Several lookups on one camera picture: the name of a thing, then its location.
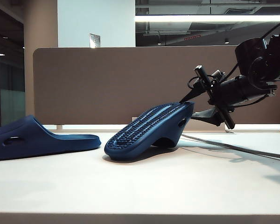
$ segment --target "fluorescent light fixture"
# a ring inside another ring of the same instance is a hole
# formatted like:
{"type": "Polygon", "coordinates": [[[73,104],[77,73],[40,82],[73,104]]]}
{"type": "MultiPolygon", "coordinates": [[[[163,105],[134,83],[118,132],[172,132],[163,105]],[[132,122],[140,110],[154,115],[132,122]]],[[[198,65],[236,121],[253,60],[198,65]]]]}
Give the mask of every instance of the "fluorescent light fixture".
{"type": "Polygon", "coordinates": [[[280,15],[137,15],[136,22],[279,22],[280,15]]]}

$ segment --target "partition panel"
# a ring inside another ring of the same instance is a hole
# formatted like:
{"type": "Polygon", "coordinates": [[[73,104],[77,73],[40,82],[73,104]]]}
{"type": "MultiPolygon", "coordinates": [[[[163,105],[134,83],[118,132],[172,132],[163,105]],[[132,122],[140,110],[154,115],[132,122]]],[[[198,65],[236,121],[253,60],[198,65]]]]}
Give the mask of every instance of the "partition panel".
{"type": "MultiPolygon", "coordinates": [[[[235,46],[51,48],[34,53],[35,116],[45,124],[127,124],[146,109],[179,101],[193,69],[229,72],[235,46]]],[[[236,123],[280,124],[276,97],[232,114],[236,123]]],[[[195,111],[211,108],[207,94],[195,111]]]]}

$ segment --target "table surface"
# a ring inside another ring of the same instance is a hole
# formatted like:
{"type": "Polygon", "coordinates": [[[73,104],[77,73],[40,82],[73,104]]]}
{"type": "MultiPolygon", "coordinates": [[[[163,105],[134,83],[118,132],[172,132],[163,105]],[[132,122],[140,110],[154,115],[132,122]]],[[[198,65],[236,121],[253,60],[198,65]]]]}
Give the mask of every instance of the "table surface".
{"type": "MultiPolygon", "coordinates": [[[[280,215],[280,160],[181,137],[135,161],[99,149],[0,161],[2,214],[280,215]]],[[[280,153],[280,133],[188,133],[280,153]]]]}

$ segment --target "slide sandal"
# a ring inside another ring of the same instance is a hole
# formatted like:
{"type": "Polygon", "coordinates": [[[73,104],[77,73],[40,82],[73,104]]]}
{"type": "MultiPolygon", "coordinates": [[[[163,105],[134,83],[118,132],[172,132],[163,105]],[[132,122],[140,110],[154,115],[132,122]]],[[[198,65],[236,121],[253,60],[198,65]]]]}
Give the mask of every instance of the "slide sandal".
{"type": "Polygon", "coordinates": [[[105,145],[113,160],[130,160],[151,145],[173,148],[193,113],[194,103],[170,103],[153,107],[114,135],[105,145]]]}
{"type": "Polygon", "coordinates": [[[32,115],[0,127],[0,160],[86,151],[100,144],[92,134],[54,134],[32,115]]]}

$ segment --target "wire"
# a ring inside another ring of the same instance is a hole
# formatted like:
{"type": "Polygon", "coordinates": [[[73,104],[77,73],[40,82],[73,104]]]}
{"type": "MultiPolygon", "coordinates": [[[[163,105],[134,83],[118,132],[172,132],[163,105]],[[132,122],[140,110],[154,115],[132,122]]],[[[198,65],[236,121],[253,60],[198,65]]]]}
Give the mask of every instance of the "wire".
{"type": "Polygon", "coordinates": [[[190,89],[194,89],[194,87],[191,86],[190,84],[191,84],[191,82],[192,82],[194,79],[196,79],[196,78],[198,78],[198,76],[195,76],[195,77],[191,78],[191,79],[188,81],[187,85],[188,85],[188,87],[189,87],[190,89]]]}
{"type": "MultiPolygon", "coordinates": [[[[262,39],[264,39],[266,36],[268,36],[271,32],[273,32],[278,26],[280,26],[280,23],[278,23],[277,25],[275,25],[273,28],[271,28],[269,31],[267,31],[264,35],[262,35],[262,37],[259,39],[259,41],[257,43],[255,43],[255,45],[251,48],[253,49],[256,45],[258,45],[262,39]]],[[[233,67],[233,69],[228,73],[228,75],[220,82],[224,82],[226,79],[228,79],[233,72],[235,71],[235,69],[237,69],[238,67],[238,63],[236,63],[236,65],[233,67]]]]}
{"type": "Polygon", "coordinates": [[[256,103],[259,103],[260,101],[264,100],[265,98],[267,98],[268,95],[264,95],[263,97],[259,98],[258,100],[250,103],[250,104],[245,104],[245,105],[238,105],[238,106],[233,106],[234,108],[238,108],[238,107],[243,107],[243,106],[250,106],[250,105],[253,105],[253,104],[256,104],[256,103]]]}
{"type": "Polygon", "coordinates": [[[192,137],[192,136],[187,136],[185,134],[182,134],[182,136],[185,137],[185,138],[188,138],[188,139],[195,140],[195,141],[199,141],[199,142],[203,142],[203,143],[207,143],[207,144],[215,145],[215,146],[222,146],[222,147],[230,148],[230,149],[237,150],[237,151],[240,151],[240,152],[250,153],[250,154],[254,154],[254,155],[264,155],[264,156],[271,156],[271,157],[275,157],[275,158],[280,158],[280,154],[276,154],[276,153],[267,153],[267,152],[262,152],[262,151],[258,151],[258,150],[247,149],[247,148],[243,148],[243,147],[239,147],[239,146],[233,146],[233,145],[230,145],[230,144],[225,144],[225,143],[222,143],[222,142],[204,140],[204,139],[200,139],[200,138],[196,138],[196,137],[192,137]]]}

